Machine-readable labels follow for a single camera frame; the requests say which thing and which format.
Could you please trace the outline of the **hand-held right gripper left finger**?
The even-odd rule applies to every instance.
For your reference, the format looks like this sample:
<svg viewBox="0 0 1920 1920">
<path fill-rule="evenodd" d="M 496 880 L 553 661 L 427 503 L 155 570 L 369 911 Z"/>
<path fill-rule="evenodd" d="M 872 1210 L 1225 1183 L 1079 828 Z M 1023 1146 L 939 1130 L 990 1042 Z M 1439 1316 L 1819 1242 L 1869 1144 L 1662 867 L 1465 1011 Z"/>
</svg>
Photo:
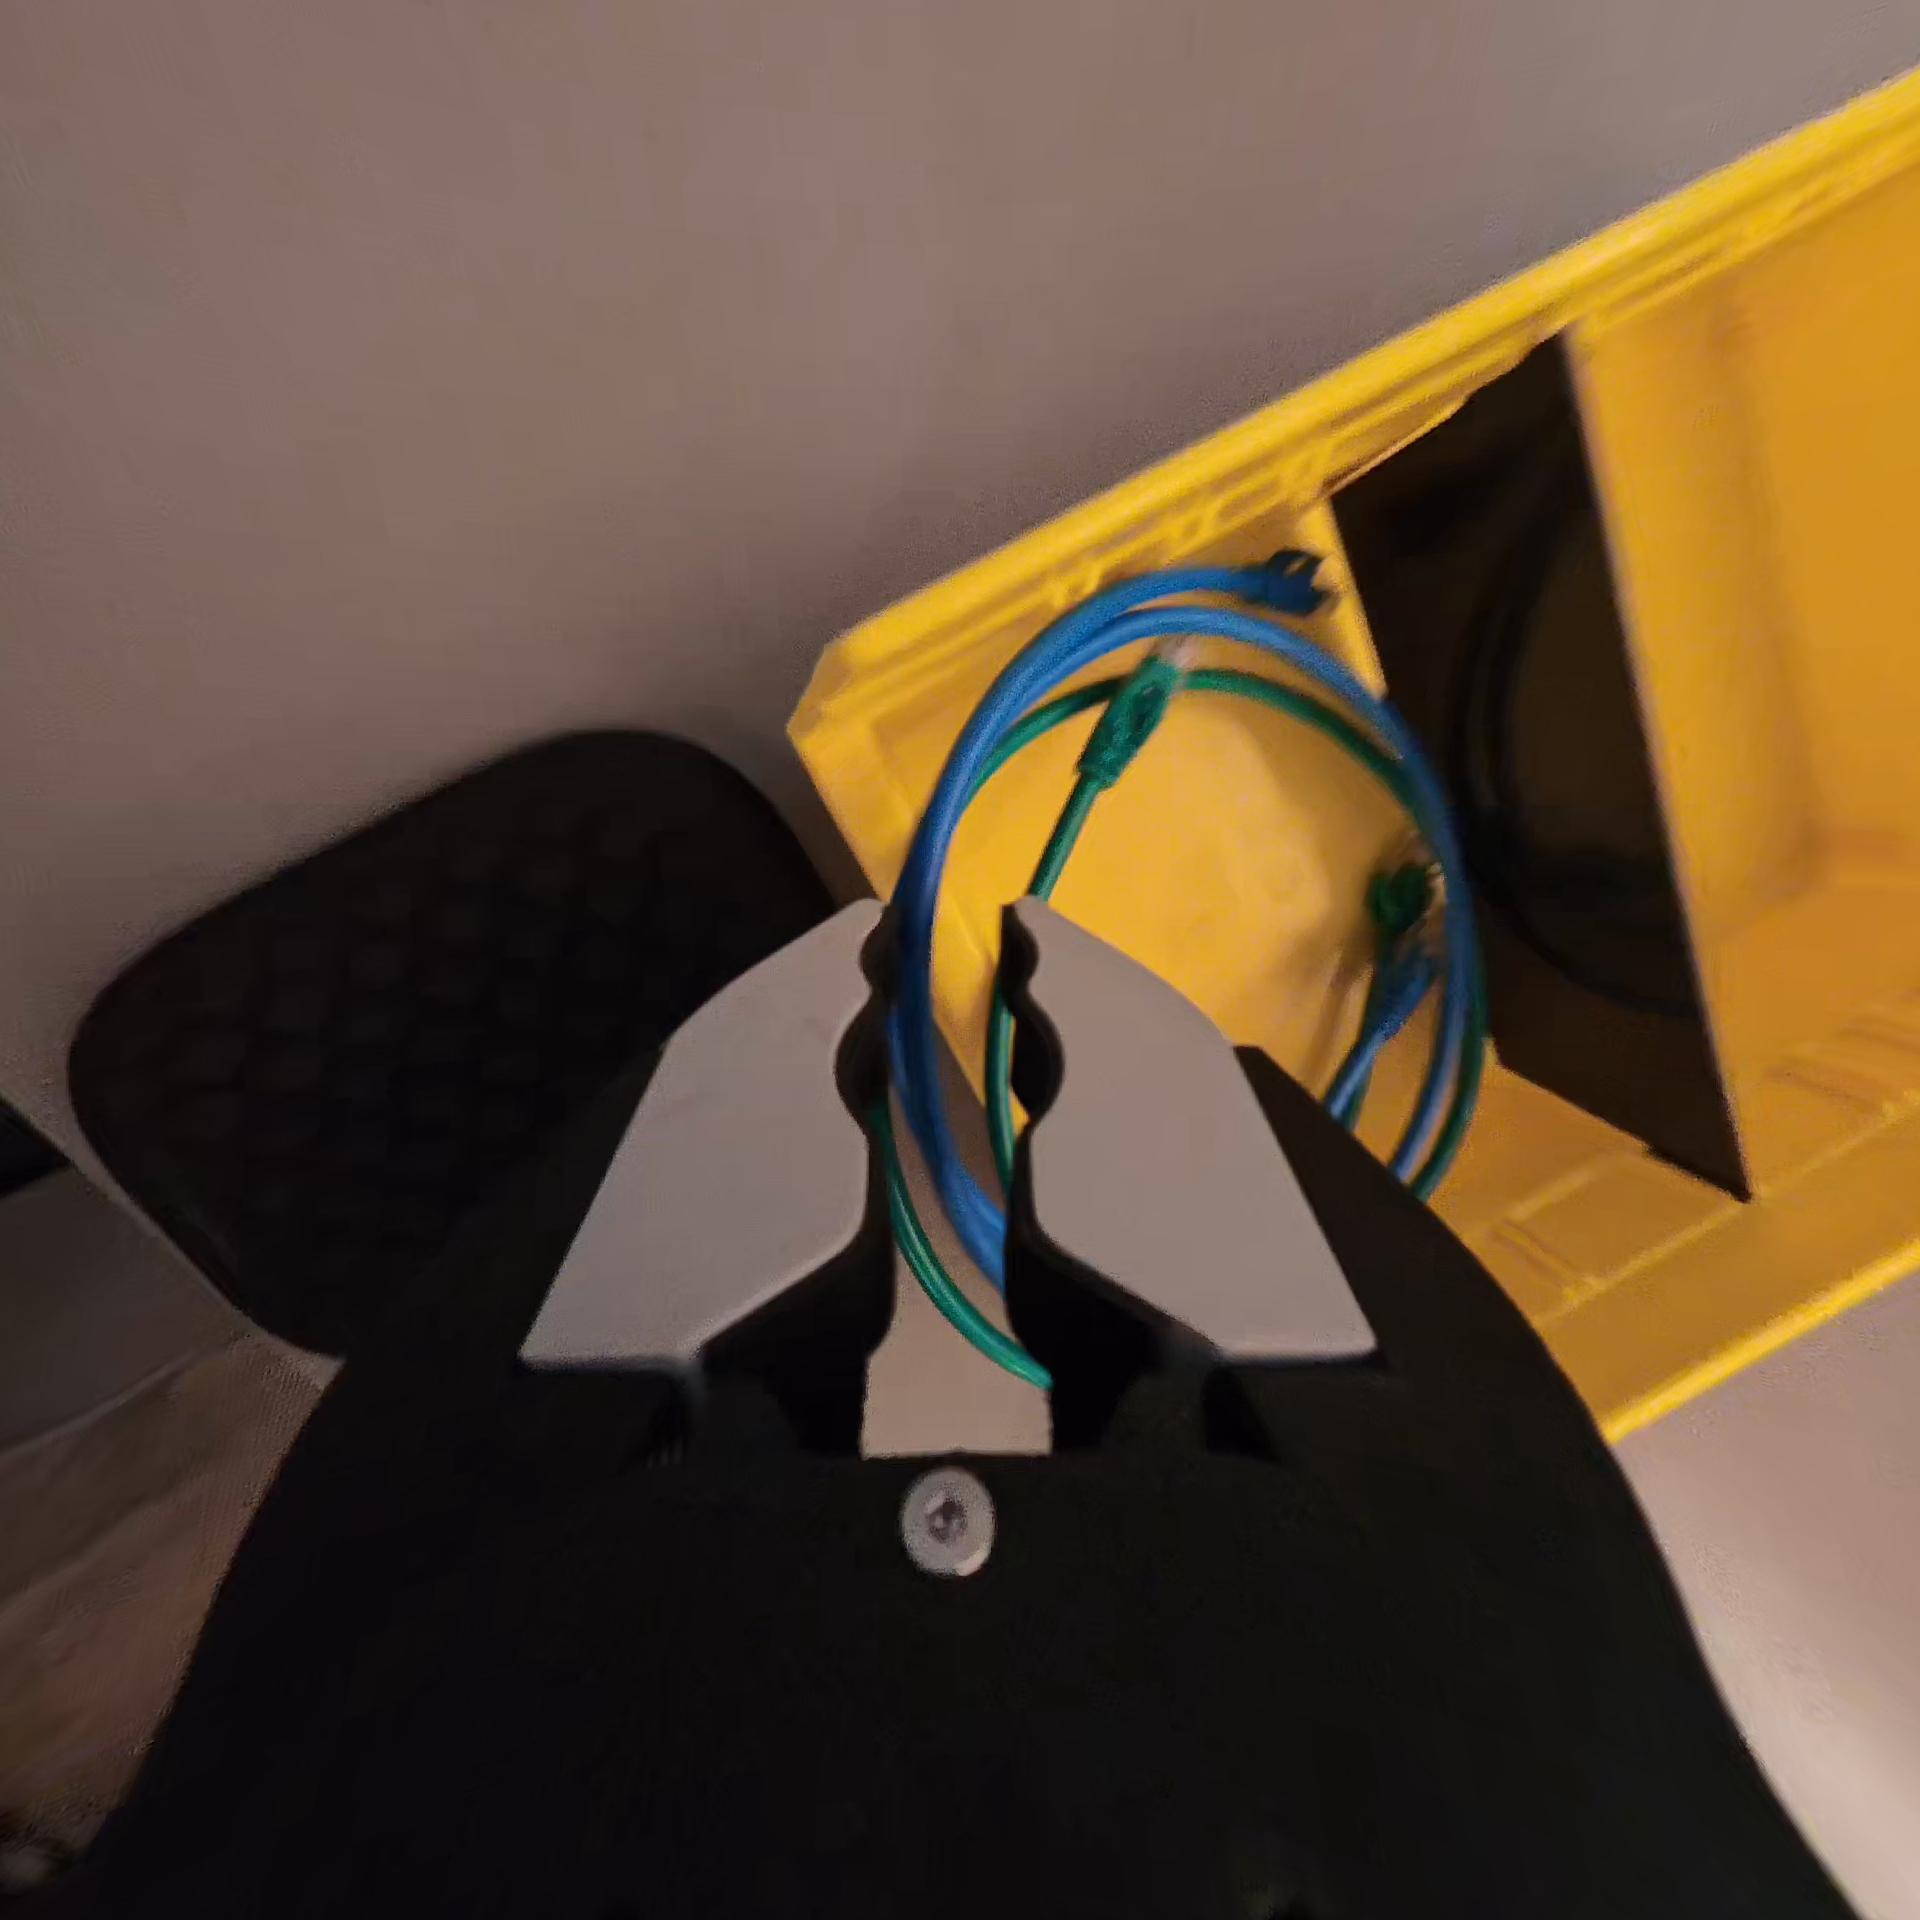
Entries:
<svg viewBox="0 0 1920 1920">
<path fill-rule="evenodd" d="M 881 912 L 841 907 L 663 1045 L 521 1362 L 694 1364 L 851 1249 L 870 1148 L 838 1074 L 873 1009 Z"/>
</svg>

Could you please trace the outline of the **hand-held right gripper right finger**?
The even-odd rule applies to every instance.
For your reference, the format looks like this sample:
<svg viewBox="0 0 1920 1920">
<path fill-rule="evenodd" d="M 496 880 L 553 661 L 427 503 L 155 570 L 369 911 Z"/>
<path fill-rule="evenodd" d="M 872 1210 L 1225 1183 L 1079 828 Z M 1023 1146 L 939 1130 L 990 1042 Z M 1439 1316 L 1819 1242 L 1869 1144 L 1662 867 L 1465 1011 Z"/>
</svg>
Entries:
<svg viewBox="0 0 1920 1920">
<path fill-rule="evenodd" d="M 1023 1331 L 1042 1284 L 1209 1361 L 1343 1362 L 1376 1332 L 1229 1036 L 1059 907 L 1007 911 L 1024 1130 L 1003 1277 Z"/>
</svg>

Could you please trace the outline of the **yellow plastic bin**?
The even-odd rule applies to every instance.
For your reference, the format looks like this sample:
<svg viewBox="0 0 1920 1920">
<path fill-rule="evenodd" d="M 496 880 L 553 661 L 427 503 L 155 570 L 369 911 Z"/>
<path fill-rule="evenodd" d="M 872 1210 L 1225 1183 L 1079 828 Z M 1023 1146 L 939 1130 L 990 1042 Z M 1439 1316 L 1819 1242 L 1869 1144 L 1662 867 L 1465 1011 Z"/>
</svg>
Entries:
<svg viewBox="0 0 1920 1920">
<path fill-rule="evenodd" d="M 1611 1441 L 1917 1269 L 1917 73 L 1728 163 L 829 642 L 786 722 L 891 893 L 965 722 L 1136 576 L 1207 615 L 1064 907 L 1325 1087 L 1360 1021 L 1362 885 L 1407 804 L 1307 711 L 1392 705 L 1333 496 L 1553 341 L 1752 1197 L 1499 1065 L 1437 1210 Z"/>
</svg>

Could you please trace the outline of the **black mesh wrist rest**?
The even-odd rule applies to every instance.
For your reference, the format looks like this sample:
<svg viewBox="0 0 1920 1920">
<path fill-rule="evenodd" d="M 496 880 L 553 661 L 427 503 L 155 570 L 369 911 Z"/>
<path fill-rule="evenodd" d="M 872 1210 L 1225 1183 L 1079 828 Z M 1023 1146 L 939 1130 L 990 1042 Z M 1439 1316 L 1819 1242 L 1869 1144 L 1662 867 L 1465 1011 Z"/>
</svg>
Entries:
<svg viewBox="0 0 1920 1920">
<path fill-rule="evenodd" d="M 218 904 L 87 1009 L 87 1148 L 229 1308 L 347 1356 L 579 1108 L 833 893 L 677 737 L 507 752 Z"/>
</svg>

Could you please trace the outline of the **black bin divider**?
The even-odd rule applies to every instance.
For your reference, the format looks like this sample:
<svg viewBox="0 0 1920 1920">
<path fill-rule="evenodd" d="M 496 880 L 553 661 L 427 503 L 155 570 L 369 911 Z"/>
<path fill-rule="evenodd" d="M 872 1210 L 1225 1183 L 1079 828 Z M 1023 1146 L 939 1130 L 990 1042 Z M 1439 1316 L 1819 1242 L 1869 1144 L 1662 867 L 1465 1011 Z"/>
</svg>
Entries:
<svg viewBox="0 0 1920 1920">
<path fill-rule="evenodd" d="M 1499 1065 L 1749 1200 L 1571 351 L 1499 372 L 1333 519 L 1446 786 Z"/>
</svg>

